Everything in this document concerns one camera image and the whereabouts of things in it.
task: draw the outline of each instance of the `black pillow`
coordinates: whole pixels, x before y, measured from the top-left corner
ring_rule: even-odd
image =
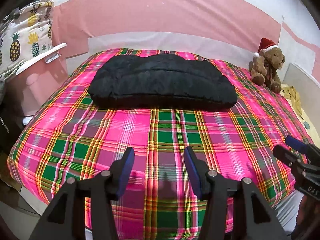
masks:
[[[237,103],[234,86],[210,62],[175,54],[114,56],[97,71],[88,93],[106,109],[218,111]]]

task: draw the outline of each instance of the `plaid bedsheet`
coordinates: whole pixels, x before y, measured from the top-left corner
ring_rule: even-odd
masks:
[[[25,128],[8,158],[11,175],[35,196],[49,203],[69,178],[88,179],[135,150],[129,184],[113,213],[121,239],[192,239],[197,237],[206,201],[193,194],[183,150],[227,178],[250,177],[276,205],[292,190],[289,169],[272,155],[287,135],[311,142],[295,113],[280,95],[250,81],[247,70],[210,60],[236,87],[238,103],[226,112],[170,109],[99,110],[87,89],[96,71],[112,56],[147,57],[185,52],[112,49],[91,56],[43,105]],[[90,201],[86,226],[91,227]],[[227,231],[232,228],[228,201]]]

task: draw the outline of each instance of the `santa hat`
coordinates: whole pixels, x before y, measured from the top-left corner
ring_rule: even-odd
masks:
[[[278,48],[279,46],[276,45],[272,40],[262,38],[260,42],[260,46],[258,49],[258,52],[254,53],[254,57],[260,57],[259,52],[262,51],[263,53],[267,52],[268,50],[271,50],[273,48]]]

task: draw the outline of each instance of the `brown teddy bear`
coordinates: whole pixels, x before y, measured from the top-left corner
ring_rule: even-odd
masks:
[[[281,49],[273,41],[262,38],[258,52],[249,63],[251,81],[259,86],[265,83],[271,91],[280,93],[281,81],[276,71],[285,61]]]

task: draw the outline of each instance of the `yellow cloth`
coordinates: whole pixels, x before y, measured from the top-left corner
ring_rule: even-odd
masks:
[[[301,111],[301,101],[300,101],[300,95],[297,90],[293,86],[291,87],[282,87],[282,91],[284,93],[284,97],[286,99],[291,100],[292,107],[294,111],[302,118],[302,111]]]
[[[286,87],[289,87],[288,85],[286,84],[282,84],[281,85],[281,96],[284,96],[284,91],[283,89],[286,88]],[[291,108],[293,109],[293,106],[292,106],[292,102],[290,99],[287,99],[286,100],[288,101],[289,105],[291,106]],[[309,117],[307,116],[307,114],[304,112],[303,108],[301,108],[301,111],[302,111],[302,114],[301,116],[298,115],[297,113],[296,116],[298,117],[299,121],[302,123],[303,125],[303,122],[306,121],[309,125],[310,125],[310,129],[306,129],[306,132],[308,133],[308,135],[311,137],[311,139],[313,140],[313,143],[315,144],[315,146],[317,146],[318,148],[320,148],[320,137],[316,131],[316,128],[314,127],[313,123],[311,122],[311,120],[309,119]]]

